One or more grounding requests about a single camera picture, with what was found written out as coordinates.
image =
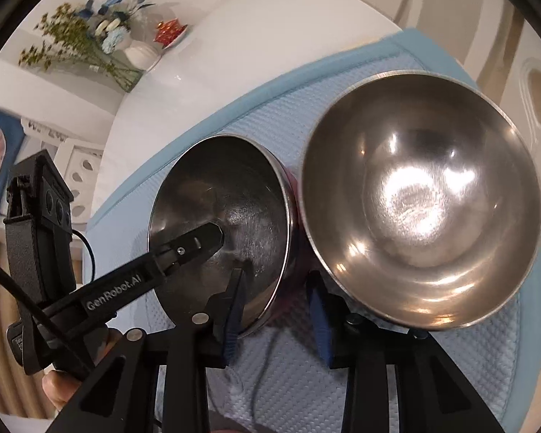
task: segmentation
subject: cable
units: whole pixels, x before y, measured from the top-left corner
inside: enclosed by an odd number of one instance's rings
[[[84,236],[84,234],[82,234],[81,232],[79,231],[76,231],[76,229],[73,229],[72,230],[72,234],[75,234],[76,236],[78,236],[78,238],[84,243],[84,245],[87,247],[88,249],[88,253],[90,254],[90,257],[91,257],[91,263],[92,263],[92,274],[91,274],[91,280],[89,283],[93,282],[94,281],[94,272],[96,270],[96,262],[94,261],[94,252],[92,251],[92,248],[90,246],[90,244],[88,243],[88,240],[87,238]]]
[[[44,314],[44,311],[38,307],[38,305],[30,299],[30,297],[24,292],[22,288],[16,283],[10,275],[4,272],[0,268],[0,285],[10,293],[16,301],[18,301],[22,306],[24,306],[28,312],[46,329],[52,332],[62,345],[64,345],[70,353],[72,353],[76,359],[88,370],[91,372],[94,369],[94,363],[87,358],[81,357],[73,348],[72,342],[66,337],[66,335],[56,326],[49,317]]]

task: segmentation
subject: white vase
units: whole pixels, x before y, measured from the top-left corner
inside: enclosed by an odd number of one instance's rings
[[[144,71],[153,69],[161,57],[152,46],[137,40],[133,40],[123,51],[133,67]]]

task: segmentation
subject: metal bowl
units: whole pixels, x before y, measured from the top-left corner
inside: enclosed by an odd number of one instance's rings
[[[300,181],[313,249],[384,319],[440,330],[500,309],[541,231],[533,161],[490,100],[446,77],[393,72],[353,86],[310,138]]]
[[[206,138],[166,176],[150,218],[149,249],[206,222],[219,225],[223,247],[190,262],[156,289],[168,317],[202,311],[223,292],[237,263],[247,263],[243,333],[255,330],[283,297],[298,245],[298,213],[287,173],[265,148],[235,135]]]

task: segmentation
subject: light blue mat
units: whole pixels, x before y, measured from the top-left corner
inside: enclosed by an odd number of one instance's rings
[[[310,131],[344,89],[375,73],[423,69],[473,81],[416,30],[329,56],[255,89],[176,138],[136,171],[88,225],[102,275],[146,251],[154,198],[176,158],[216,132],[234,132],[271,150],[295,176]],[[85,275],[89,275],[85,257]],[[172,326],[149,293],[120,311],[117,328],[158,331]],[[541,368],[541,251],[519,294],[496,315],[470,328],[436,335],[508,433],[517,433]],[[231,367],[208,373],[211,408],[250,431],[339,432],[346,371],[323,367],[304,297],[293,309],[239,344]],[[396,399],[392,431],[398,431]]]

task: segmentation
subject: red ornament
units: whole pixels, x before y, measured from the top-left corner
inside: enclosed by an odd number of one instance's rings
[[[176,37],[182,34],[182,31],[186,29],[188,24],[182,26],[178,19],[173,19],[167,22],[160,22],[157,28],[156,37],[154,37],[154,42],[161,43],[164,47],[169,45],[176,39]]]

